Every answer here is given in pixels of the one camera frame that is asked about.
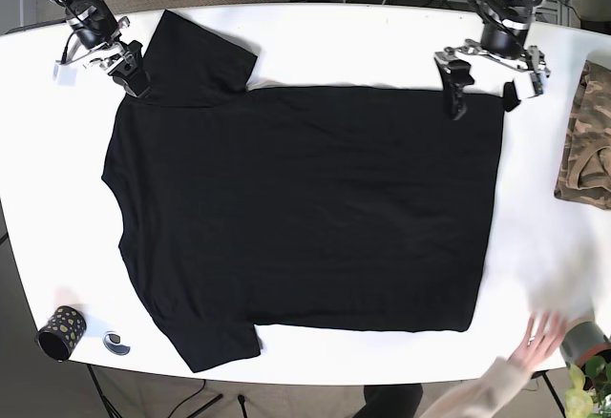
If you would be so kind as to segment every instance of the black cup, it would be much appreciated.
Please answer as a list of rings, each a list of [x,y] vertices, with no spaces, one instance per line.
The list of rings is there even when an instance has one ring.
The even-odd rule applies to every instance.
[[[85,318],[71,306],[60,306],[36,334],[36,343],[47,356],[66,361],[87,329]]]

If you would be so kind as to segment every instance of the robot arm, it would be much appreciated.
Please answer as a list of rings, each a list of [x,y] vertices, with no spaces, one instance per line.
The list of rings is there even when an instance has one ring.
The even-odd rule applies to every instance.
[[[471,64],[456,56],[478,55],[514,72],[515,78],[505,83],[503,107],[512,111],[522,99],[543,94],[543,83],[550,72],[545,57],[537,46],[524,48],[536,9],[544,0],[469,0],[484,21],[481,43],[471,39],[464,46],[436,52],[435,63],[441,74],[446,114],[458,120],[467,112],[464,88],[474,84],[469,75]]]
[[[120,40],[120,30],[129,27],[127,17],[117,22],[103,0],[51,1],[65,9],[66,22],[73,30],[56,73],[75,63],[97,65],[128,94],[144,97],[149,93],[149,78],[142,64],[142,45],[137,41],[125,44]],[[76,41],[69,48],[73,36]],[[81,46],[86,53],[74,58]]]

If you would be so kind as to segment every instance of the gray floor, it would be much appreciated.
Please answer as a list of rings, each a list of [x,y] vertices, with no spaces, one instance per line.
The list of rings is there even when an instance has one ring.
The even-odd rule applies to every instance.
[[[116,13],[203,6],[214,4],[286,2],[288,0],[106,0]],[[608,7],[595,10],[606,0],[579,0],[579,12],[588,18],[601,17]],[[39,0],[40,22],[63,16],[62,10]],[[0,237],[6,231],[0,208]],[[0,410],[3,416],[24,418],[86,418],[105,416],[85,366],[77,363],[57,364],[45,358],[33,342],[35,327],[19,281],[11,243],[0,246]],[[100,368],[100,383],[125,418],[164,418],[182,398],[196,391],[201,382],[173,377]],[[564,369],[550,377],[561,397],[568,386]],[[425,385],[420,411],[454,384]],[[360,387],[292,387],[210,382],[201,396],[187,403],[174,416],[183,418],[205,403],[215,392],[225,397],[201,415],[205,417],[239,417],[236,396],[243,393],[249,400],[249,416],[346,418],[362,404]],[[531,382],[515,400],[497,416],[559,417],[560,414],[542,381]]]

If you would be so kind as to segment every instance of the potted plant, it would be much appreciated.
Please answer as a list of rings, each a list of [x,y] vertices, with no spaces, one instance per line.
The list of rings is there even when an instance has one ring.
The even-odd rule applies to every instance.
[[[611,417],[611,364],[594,356],[583,370],[569,365],[573,387],[566,390],[566,418]]]
[[[611,343],[593,321],[568,331],[560,352],[573,387],[565,394],[567,418],[611,418]]]

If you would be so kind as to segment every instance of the folded camouflage shirt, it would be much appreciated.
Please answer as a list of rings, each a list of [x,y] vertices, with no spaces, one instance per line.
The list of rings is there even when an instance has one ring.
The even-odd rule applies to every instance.
[[[611,209],[611,71],[590,61],[573,98],[554,195]]]

